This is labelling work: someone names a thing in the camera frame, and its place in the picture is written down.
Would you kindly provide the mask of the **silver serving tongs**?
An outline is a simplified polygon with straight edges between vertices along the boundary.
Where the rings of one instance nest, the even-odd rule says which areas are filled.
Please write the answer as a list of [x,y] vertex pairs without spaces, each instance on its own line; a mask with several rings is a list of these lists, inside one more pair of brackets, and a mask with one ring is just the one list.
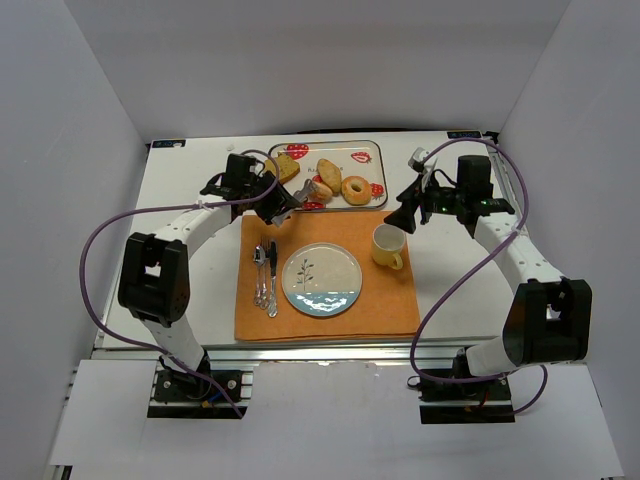
[[315,186],[312,180],[307,179],[302,188],[291,194],[282,185],[277,190],[277,208],[271,217],[271,224],[280,227],[291,214],[308,200],[310,195],[315,192]]

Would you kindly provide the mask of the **sesame bread roll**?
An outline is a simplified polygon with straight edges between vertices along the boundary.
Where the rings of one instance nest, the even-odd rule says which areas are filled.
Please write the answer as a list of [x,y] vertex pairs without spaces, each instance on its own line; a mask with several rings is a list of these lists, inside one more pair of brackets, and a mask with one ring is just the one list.
[[332,189],[322,182],[312,182],[312,192],[309,199],[314,202],[327,204],[334,196]]

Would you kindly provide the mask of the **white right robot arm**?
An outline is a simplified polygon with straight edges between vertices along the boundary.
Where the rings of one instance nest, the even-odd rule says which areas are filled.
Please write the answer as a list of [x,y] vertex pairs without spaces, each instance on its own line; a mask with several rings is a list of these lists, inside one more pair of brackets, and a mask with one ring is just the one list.
[[436,163],[426,150],[414,152],[408,164],[418,177],[398,196],[400,206],[385,223],[412,234],[434,214],[455,216],[514,293],[501,334],[459,352],[444,382],[489,381],[530,364],[583,359],[592,306],[588,283],[566,277],[523,233],[514,207],[493,194],[488,157],[459,157],[450,187],[437,182]]

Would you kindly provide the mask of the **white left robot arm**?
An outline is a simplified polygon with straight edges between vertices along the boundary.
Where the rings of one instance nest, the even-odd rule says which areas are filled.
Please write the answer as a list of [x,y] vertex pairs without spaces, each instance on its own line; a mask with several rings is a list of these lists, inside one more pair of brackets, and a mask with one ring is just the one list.
[[215,234],[246,211],[280,226],[312,191],[307,180],[289,193],[274,172],[256,171],[252,155],[231,154],[226,170],[199,192],[199,205],[152,233],[135,232],[125,244],[118,302],[152,334],[170,380],[186,395],[203,397],[209,357],[186,317],[190,300],[189,260]]

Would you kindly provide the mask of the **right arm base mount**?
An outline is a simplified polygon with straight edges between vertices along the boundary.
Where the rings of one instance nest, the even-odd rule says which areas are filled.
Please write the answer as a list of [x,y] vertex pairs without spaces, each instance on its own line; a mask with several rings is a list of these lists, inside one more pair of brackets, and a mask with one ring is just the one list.
[[443,384],[412,375],[406,385],[418,393],[423,425],[515,422],[511,391],[506,380]]

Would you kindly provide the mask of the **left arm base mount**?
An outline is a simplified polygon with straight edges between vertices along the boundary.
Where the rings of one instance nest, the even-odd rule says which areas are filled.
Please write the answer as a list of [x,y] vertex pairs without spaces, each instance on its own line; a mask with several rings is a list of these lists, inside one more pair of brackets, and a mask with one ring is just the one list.
[[239,420],[246,413],[253,374],[241,370],[212,370],[220,389],[199,378],[158,368],[153,380],[147,417],[150,419]]

